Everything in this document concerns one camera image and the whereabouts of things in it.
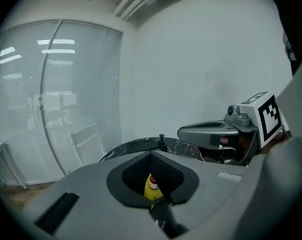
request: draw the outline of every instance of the yellow object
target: yellow object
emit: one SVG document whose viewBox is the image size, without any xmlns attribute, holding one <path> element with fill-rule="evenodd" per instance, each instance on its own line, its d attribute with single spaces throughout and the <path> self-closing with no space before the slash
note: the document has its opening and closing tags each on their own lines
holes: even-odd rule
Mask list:
<svg viewBox="0 0 302 240">
<path fill-rule="evenodd" d="M 147 180 L 145 182 L 144 197 L 149 199 L 149 200 L 154 200 L 154 199 L 162 197 L 163 194 L 161 193 L 161 190 L 159 188 L 158 189 L 152 189 L 150 187 L 150 177 L 151 177 L 151 173 L 150 173 L 149 177 L 147 177 Z"/>
</svg>

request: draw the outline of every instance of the wooden floor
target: wooden floor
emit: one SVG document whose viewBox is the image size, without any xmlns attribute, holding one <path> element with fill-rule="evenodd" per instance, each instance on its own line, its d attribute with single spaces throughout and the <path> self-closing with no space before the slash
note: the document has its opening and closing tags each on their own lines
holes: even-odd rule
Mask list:
<svg viewBox="0 0 302 240">
<path fill-rule="evenodd" d="M 22 186 L 6 186 L 1 188 L 0 191 L 4 192 L 4 195 L 7 196 L 7 199 L 17 211 L 22 211 L 30 201 L 53 183 L 29 185 L 27 189 L 24 189 Z"/>
</svg>

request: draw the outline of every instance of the round table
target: round table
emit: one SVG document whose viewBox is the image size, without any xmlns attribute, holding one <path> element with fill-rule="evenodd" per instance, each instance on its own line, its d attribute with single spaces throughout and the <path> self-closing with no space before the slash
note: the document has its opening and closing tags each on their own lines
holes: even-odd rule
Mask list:
<svg viewBox="0 0 302 240">
<path fill-rule="evenodd" d="M 139 138 L 139 139 L 121 144 L 121 145 L 117 146 L 116 148 L 112 149 L 111 151 L 109 151 L 107 154 L 105 154 L 100 159 L 99 162 L 127 155 L 128 154 L 128 152 L 127 152 L 128 143 L 133 143 L 136 141 L 146 141 L 146 140 L 150 140 L 150 139 L 154 139 L 156 142 L 158 142 L 160 137 Z M 164 141 L 165 141 L 165 144 L 167 145 L 167 152 L 172 155 L 195 159 L 195 160 L 199 160 L 202 162 L 203 161 L 212 162 L 210 158 L 203 157 L 201 155 L 200 150 L 197 146 L 194 146 L 194 145 L 191 145 L 188 143 L 184 143 L 180 139 L 177 139 L 177 138 L 164 137 Z"/>
</svg>

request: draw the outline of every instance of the marble tabletop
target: marble tabletop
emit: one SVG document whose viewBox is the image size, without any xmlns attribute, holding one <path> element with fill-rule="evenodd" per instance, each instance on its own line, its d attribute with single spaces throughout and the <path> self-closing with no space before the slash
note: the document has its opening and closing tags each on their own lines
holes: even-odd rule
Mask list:
<svg viewBox="0 0 302 240">
<path fill-rule="evenodd" d="M 158 142 L 160 137 L 140 138 L 140 139 L 136 139 L 136 140 L 133 140 L 130 142 L 146 141 L 146 140 L 150 140 L 150 139 L 154 139 L 156 142 Z M 203 161 L 204 162 L 213 162 L 212 159 L 210 159 L 208 157 L 203 157 L 197 146 L 182 142 L 180 139 L 164 137 L 164 142 L 167 145 L 167 152 L 172 155 L 195 159 L 195 160 L 199 160 L 202 162 Z M 104 160 L 127 155 L 128 154 L 128 152 L 127 152 L 128 143 L 129 142 L 126 142 L 126 143 L 121 144 L 121 145 L 117 146 L 116 148 L 112 149 L 110 152 L 105 154 L 100 159 L 100 162 L 102 162 Z"/>
</svg>

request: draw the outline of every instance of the white table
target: white table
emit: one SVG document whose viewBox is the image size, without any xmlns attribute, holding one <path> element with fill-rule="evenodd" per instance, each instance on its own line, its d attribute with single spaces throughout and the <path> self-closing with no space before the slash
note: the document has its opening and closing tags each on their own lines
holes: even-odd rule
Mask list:
<svg viewBox="0 0 302 240">
<path fill-rule="evenodd" d="M 0 142 L 0 156 L 2 157 L 5 165 L 7 166 L 7 168 L 9 169 L 9 171 L 11 172 L 11 174 L 13 175 L 16 183 L 20 184 L 24 189 L 27 189 L 28 186 L 27 184 L 24 182 L 23 180 L 23 176 L 19 170 L 19 168 L 17 167 L 15 161 L 13 160 L 13 158 L 11 157 L 6 145 L 4 142 Z M 3 180 L 3 178 L 1 177 L 0 174 L 0 184 L 4 187 L 5 181 Z"/>
</svg>

